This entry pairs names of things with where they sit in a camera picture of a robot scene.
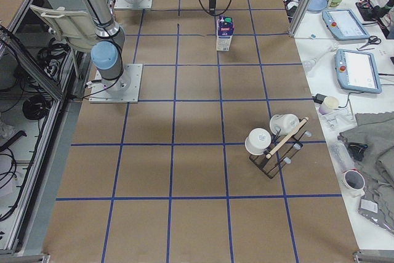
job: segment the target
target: black scissors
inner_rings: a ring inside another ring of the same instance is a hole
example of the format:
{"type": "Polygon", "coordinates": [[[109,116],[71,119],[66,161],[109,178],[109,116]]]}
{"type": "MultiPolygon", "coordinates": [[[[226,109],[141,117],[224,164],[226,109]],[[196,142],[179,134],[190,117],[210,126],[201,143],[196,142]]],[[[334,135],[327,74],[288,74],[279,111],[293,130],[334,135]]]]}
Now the black scissors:
{"type": "Polygon", "coordinates": [[[358,48],[358,50],[361,50],[362,48],[366,47],[366,46],[370,46],[371,44],[380,44],[382,42],[382,40],[380,38],[378,38],[375,35],[372,35],[368,38],[368,42],[366,44],[364,44],[363,46],[361,46],[360,48],[358,48]]]}

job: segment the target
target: tablet screen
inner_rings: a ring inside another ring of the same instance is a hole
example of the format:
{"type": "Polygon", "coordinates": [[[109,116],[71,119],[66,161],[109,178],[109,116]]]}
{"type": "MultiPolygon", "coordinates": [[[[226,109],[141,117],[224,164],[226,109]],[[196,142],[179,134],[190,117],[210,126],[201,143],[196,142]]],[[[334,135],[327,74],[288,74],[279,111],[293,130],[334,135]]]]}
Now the tablet screen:
{"type": "Polygon", "coordinates": [[[329,15],[336,22],[339,31],[343,36],[362,36],[364,31],[357,24],[353,16],[346,10],[331,11],[329,15]]]}
{"type": "Polygon", "coordinates": [[[345,60],[350,86],[376,89],[373,67],[369,55],[345,52],[345,60]]]}

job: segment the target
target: paper cup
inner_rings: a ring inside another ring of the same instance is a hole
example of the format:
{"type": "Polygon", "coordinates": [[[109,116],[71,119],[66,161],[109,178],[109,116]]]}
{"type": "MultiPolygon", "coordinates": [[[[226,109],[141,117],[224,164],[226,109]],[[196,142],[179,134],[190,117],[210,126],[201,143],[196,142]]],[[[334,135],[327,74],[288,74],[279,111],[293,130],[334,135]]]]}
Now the paper cup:
{"type": "Polygon", "coordinates": [[[322,115],[333,112],[335,109],[338,109],[339,101],[335,97],[325,97],[323,103],[319,107],[319,112],[322,115]]]}
{"type": "Polygon", "coordinates": [[[245,140],[245,148],[252,155],[262,155],[270,144],[270,133],[261,128],[252,130],[245,140]]]}
{"type": "Polygon", "coordinates": [[[299,123],[300,120],[294,114],[277,114],[272,116],[270,120],[270,130],[274,135],[279,132],[280,136],[285,136],[299,123]]]}
{"type": "Polygon", "coordinates": [[[356,169],[350,169],[343,172],[339,179],[340,184],[347,189],[352,197],[363,196],[365,194],[365,180],[363,175],[356,169]]]}

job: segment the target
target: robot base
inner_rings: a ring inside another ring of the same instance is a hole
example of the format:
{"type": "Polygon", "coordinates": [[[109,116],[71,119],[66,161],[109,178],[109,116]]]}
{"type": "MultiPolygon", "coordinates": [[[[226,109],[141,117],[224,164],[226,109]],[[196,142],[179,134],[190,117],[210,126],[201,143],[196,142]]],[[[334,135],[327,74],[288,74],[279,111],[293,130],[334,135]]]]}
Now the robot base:
{"type": "MultiPolygon", "coordinates": [[[[142,64],[126,64],[124,66],[124,71],[131,78],[130,86],[123,92],[109,93],[103,91],[97,95],[89,97],[90,103],[137,103],[140,94],[140,85],[142,77],[142,64]]],[[[101,79],[100,73],[97,71],[94,79],[101,79]]],[[[91,94],[102,91],[103,84],[97,83],[93,84],[91,94]]]]}
{"type": "Polygon", "coordinates": [[[140,9],[151,9],[153,0],[143,0],[140,3],[129,3],[126,0],[116,0],[114,9],[115,10],[140,10],[140,9]]]}

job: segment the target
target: plastic chair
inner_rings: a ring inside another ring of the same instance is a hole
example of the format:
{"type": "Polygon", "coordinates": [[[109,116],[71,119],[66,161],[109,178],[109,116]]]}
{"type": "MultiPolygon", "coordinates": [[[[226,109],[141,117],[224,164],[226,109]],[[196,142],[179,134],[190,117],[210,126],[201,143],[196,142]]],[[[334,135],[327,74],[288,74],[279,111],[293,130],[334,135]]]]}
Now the plastic chair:
{"type": "Polygon", "coordinates": [[[65,10],[64,7],[44,9],[31,5],[30,8],[55,31],[56,40],[66,40],[71,49],[75,74],[79,78],[75,52],[90,52],[92,47],[99,42],[95,32],[96,27],[90,15],[82,10],[65,10]]]}

